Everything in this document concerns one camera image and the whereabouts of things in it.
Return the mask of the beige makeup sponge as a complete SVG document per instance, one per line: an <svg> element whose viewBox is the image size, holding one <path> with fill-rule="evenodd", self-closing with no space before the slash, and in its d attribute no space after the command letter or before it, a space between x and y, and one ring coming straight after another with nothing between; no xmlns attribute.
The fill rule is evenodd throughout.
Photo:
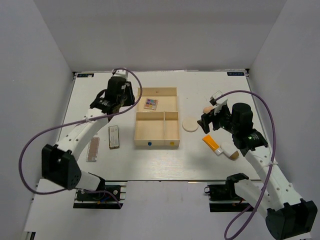
<svg viewBox="0 0 320 240"><path fill-rule="evenodd" d="M214 107L213 106L207 106L207 107L205 107L203 110L202 110L202 112L204 113L204 114L208 114L210 111L212 111L214 109Z"/></svg>

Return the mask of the round cream powder puff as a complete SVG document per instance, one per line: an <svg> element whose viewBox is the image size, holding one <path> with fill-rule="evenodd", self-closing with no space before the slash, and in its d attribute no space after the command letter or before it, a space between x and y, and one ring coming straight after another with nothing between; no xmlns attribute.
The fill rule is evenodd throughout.
<svg viewBox="0 0 320 240"><path fill-rule="evenodd" d="M186 117L182 121L182 128L189 133L193 133L198 129L199 125L195 117Z"/></svg>

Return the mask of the orange cosmetic tube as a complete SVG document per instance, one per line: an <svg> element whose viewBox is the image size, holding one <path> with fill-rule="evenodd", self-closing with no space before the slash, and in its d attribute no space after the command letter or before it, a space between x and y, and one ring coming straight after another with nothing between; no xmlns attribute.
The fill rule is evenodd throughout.
<svg viewBox="0 0 320 240"><path fill-rule="evenodd" d="M221 147L215 142L215 140L209 134L203 137L202 140L217 156L223 153Z"/></svg>

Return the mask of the glitter eyeshadow palette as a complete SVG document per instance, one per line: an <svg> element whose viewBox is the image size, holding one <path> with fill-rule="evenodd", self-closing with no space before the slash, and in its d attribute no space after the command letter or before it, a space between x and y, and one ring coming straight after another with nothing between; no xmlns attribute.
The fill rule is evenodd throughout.
<svg viewBox="0 0 320 240"><path fill-rule="evenodd" d="M146 98L145 103L143 105L144 109L155 111L158 106L158 99Z"/></svg>

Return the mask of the white bottle with cork cap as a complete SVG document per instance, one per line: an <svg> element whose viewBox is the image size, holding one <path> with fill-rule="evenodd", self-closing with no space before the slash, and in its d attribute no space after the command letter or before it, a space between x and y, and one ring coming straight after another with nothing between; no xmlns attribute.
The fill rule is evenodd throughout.
<svg viewBox="0 0 320 240"><path fill-rule="evenodd" d="M231 160L236 160L240 156L237 148L228 142L222 142L220 147L223 153Z"/></svg>

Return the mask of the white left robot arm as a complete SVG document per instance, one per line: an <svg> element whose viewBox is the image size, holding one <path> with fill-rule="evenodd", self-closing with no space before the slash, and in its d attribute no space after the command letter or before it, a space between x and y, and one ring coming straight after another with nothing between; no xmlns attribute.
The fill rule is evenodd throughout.
<svg viewBox="0 0 320 240"><path fill-rule="evenodd" d="M54 145L46 144L41 151L42 177L64 189L83 189L99 200L105 196L104 179L82 171L77 163L84 148L96 133L118 115L121 107L135 103L132 84L125 74L115 74L107 88L90 104L82 123Z"/></svg>

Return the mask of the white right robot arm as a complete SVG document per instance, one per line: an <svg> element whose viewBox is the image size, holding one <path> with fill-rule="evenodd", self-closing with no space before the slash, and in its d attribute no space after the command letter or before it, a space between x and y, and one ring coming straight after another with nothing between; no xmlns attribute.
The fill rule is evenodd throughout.
<svg viewBox="0 0 320 240"><path fill-rule="evenodd" d="M243 173L230 175L225 181L226 195L236 200L242 198L252 212L241 228L230 237L234 240L259 213L266 227L276 240L285 240L309 233L315 222L318 208L312 200L306 201L287 180L275 161L276 145L269 147L263 135L254 129L253 112L247 103L228 107L230 92L216 92L210 98L213 109L203 113L197 124L204 133L223 129L232 136L235 147L254 168L263 186L257 188Z"/></svg>

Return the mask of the cream wooden organizer box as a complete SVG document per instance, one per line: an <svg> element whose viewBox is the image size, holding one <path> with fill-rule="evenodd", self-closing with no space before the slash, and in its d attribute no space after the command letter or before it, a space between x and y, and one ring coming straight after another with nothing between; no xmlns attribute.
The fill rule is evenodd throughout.
<svg viewBox="0 0 320 240"><path fill-rule="evenodd" d="M137 89L134 143L144 148L178 148L180 122L176 87ZM158 100L156 110L144 109L146 98Z"/></svg>

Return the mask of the left table corner label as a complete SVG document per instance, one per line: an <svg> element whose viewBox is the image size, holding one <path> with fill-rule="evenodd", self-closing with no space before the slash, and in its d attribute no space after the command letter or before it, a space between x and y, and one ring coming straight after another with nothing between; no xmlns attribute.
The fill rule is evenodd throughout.
<svg viewBox="0 0 320 240"><path fill-rule="evenodd" d="M77 74L77 78L93 78L94 77L94 73L78 73Z"/></svg>

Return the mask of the dark table corner label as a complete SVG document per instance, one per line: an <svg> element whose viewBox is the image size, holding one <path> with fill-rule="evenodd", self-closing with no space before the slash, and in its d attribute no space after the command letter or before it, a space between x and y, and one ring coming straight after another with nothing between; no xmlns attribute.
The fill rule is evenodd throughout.
<svg viewBox="0 0 320 240"><path fill-rule="evenodd" d="M245 76L244 72L241 71L227 71L228 76Z"/></svg>

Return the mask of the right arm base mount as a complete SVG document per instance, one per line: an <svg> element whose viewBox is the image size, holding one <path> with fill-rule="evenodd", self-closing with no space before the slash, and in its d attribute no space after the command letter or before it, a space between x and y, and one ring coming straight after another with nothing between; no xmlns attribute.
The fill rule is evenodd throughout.
<svg viewBox="0 0 320 240"><path fill-rule="evenodd" d="M248 212L253 210L243 198L231 196L224 181L209 182L203 191L208 196L211 213L240 213L247 207L249 207Z"/></svg>

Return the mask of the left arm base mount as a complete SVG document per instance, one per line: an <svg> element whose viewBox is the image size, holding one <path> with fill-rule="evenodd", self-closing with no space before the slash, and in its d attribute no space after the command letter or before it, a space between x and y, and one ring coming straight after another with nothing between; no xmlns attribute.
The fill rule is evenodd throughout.
<svg viewBox="0 0 320 240"><path fill-rule="evenodd" d="M74 209L120 210L124 204L127 191L127 182L106 182L104 192L87 193L84 190L76 191Z"/></svg>

